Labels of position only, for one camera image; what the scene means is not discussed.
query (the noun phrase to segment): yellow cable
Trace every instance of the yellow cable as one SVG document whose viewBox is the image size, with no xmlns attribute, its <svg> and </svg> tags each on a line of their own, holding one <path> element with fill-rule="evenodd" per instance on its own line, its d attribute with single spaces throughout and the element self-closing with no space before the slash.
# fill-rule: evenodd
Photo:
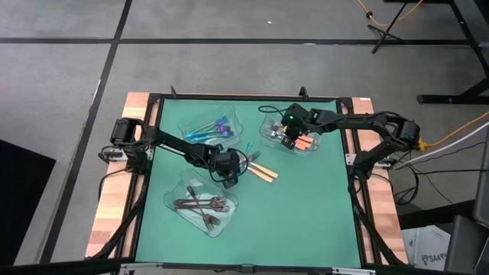
<svg viewBox="0 0 489 275">
<path fill-rule="evenodd" d="M 367 7 L 365 7 L 364 3 L 362 3 L 360 0 L 357 0 L 358 3 L 360 3 L 361 7 L 364 9 L 364 11 L 366 13 L 368 13 L 368 10 L 367 10 Z M 411 8 L 410 11 L 408 11 L 405 15 L 403 15 L 401 18 L 397 19 L 396 22 L 399 22 L 399 21 L 402 21 L 404 18 L 407 17 L 407 15 L 409 15 L 411 12 L 413 12 L 416 8 L 418 8 L 419 5 L 421 5 L 421 3 L 423 3 L 423 0 L 419 0 L 418 4 L 416 4 L 413 8 Z M 369 18 L 377 25 L 381 26 L 381 27 L 386 27 L 386 26 L 390 26 L 390 23 L 389 24 L 384 24 L 384 23 L 379 23 L 377 21 L 375 21 L 374 17 L 372 15 L 369 16 Z"/>
<path fill-rule="evenodd" d="M 450 138 L 451 136 L 453 136 L 454 134 L 457 134 L 459 131 L 461 131 L 463 128 L 475 123 L 476 121 L 480 121 L 482 118 L 484 118 L 486 115 L 489 115 L 489 112 L 486 112 L 485 114 L 481 115 L 480 117 L 474 119 L 473 121 L 470 121 L 469 123 L 466 123 L 464 126 L 460 127 L 459 129 L 453 131 L 452 133 L 450 133 L 449 135 L 447 135 L 446 137 L 442 138 L 440 141 L 438 142 L 435 142 L 434 144 L 429 144 L 429 143 L 426 143 L 424 141 L 421 140 L 421 138 L 419 139 L 419 149 L 420 150 L 425 150 L 426 148 L 429 148 L 429 147 L 434 147 L 438 144 L 441 144 L 443 141 L 446 141 L 448 138 Z"/>
</svg>

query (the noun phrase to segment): green table mat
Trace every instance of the green table mat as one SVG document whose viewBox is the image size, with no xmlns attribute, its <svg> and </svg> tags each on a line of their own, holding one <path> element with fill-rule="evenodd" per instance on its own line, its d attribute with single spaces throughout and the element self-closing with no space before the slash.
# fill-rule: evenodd
<svg viewBox="0 0 489 275">
<path fill-rule="evenodd" d="M 165 99 L 160 129 L 181 137 L 183 117 L 232 104 L 244 131 L 233 147 L 261 152 L 257 163 L 279 173 L 273 183 L 249 171 L 228 189 L 238 208 L 217 238 L 210 238 L 166 208 L 163 197 L 191 166 L 179 155 L 157 148 L 144 208 L 137 262 L 255 264 L 295 267 L 360 267 L 351 200 L 347 190 L 341 135 L 322 136 L 319 149 L 300 157 L 260 143 L 260 105 L 286 108 L 292 102 Z M 299 102 L 302 107 L 336 112 L 335 102 Z M 206 178 L 204 169 L 195 168 Z"/>
</svg>

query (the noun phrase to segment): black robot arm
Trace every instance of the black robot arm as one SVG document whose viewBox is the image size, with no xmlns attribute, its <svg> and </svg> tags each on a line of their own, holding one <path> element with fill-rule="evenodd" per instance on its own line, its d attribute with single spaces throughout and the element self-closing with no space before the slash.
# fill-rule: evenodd
<svg viewBox="0 0 489 275">
<path fill-rule="evenodd" d="M 294 148 L 295 140 L 302 134 L 329 133 L 336 129 L 376 131 L 382 142 L 370 151 L 357 152 L 353 163 L 353 173 L 360 180 L 370 178 L 376 162 L 394 152 L 416 149 L 419 140 L 419 126 L 393 112 L 340 115 L 316 108 L 307 111 L 294 103 L 283 114 L 282 125 L 287 126 L 282 144 L 289 149 Z"/>
<path fill-rule="evenodd" d="M 134 134 L 137 126 L 141 126 L 141 139 L 136 141 Z M 161 131 L 158 127 L 148 126 L 141 119 L 120 118 L 115 122 L 110 142 L 120 147 L 128 157 L 126 170 L 128 172 L 145 174 L 149 162 L 145 148 L 155 145 L 179 154 L 195 167 L 201 167 L 212 173 L 216 172 L 223 180 L 225 188 L 238 182 L 240 173 L 240 158 L 236 149 L 223 151 L 222 145 L 190 144 Z"/>
</svg>

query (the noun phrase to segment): clear plastic container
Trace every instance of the clear plastic container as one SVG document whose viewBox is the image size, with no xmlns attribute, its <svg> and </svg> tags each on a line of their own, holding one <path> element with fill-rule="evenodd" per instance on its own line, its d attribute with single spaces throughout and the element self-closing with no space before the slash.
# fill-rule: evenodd
<svg viewBox="0 0 489 275">
<path fill-rule="evenodd" d="M 282 116 L 278 112 L 272 112 L 275 109 L 266 108 L 264 111 L 271 111 L 271 113 L 265 114 L 265 119 L 260 127 L 261 143 L 268 147 L 273 147 L 278 150 L 286 151 L 288 153 L 296 154 L 302 157 L 306 157 L 313 151 L 318 150 L 321 143 L 321 135 L 317 133 L 310 133 L 303 135 L 296 140 L 296 146 L 291 150 L 285 147 L 281 142 L 285 136 L 285 129 L 282 125 Z"/>
<path fill-rule="evenodd" d="M 235 107 L 230 104 L 178 121 L 182 138 L 190 143 L 222 144 L 224 148 L 237 144 L 243 124 Z"/>
<path fill-rule="evenodd" d="M 204 222 L 200 209 L 190 195 L 189 186 L 199 200 L 199 206 L 204 214 L 213 217 L 208 219 L 212 226 L 208 227 Z M 194 169 L 184 170 L 180 174 L 178 184 L 165 194 L 163 203 L 212 238 L 221 234 L 238 207 L 238 199 L 235 195 L 200 176 Z"/>
</svg>

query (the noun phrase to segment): gray floor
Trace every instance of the gray floor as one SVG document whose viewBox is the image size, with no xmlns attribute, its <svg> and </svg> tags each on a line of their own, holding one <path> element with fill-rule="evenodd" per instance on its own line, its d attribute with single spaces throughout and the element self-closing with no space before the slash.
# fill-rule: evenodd
<svg viewBox="0 0 489 275">
<path fill-rule="evenodd" d="M 382 22 L 400 7 L 380 0 L 364 2 Z M 475 37 L 489 39 L 489 25 L 474 3 L 457 3 Z M 3 1 L 0 37 L 112 37 L 123 5 L 123 0 Z M 123 37 L 376 38 L 367 23 L 355 0 L 140 0 L 133 2 Z M 409 39 L 463 38 L 447 5 L 423 5 L 392 32 Z M 459 94 L 484 76 L 470 48 L 382 47 L 376 55 L 370 50 L 316 45 L 119 46 L 53 260 L 79 260 L 85 254 L 99 179 L 106 171 L 96 154 L 108 143 L 127 92 L 169 92 L 174 85 L 178 92 L 295 95 L 306 86 L 310 95 L 370 97 L 377 110 L 415 119 L 427 141 L 437 141 L 487 111 L 486 106 L 416 103 L 417 94 Z M 107 53 L 108 45 L 0 45 L 0 138 L 57 160 L 18 264 L 38 260 Z M 483 138 L 479 134 L 471 142 Z M 479 147 L 419 168 L 478 167 L 480 155 Z M 397 191 L 414 184 L 409 171 L 390 175 Z M 430 178 L 453 202 L 474 197 L 476 174 Z M 427 209 L 448 202 L 421 178 L 414 204 Z"/>
</svg>

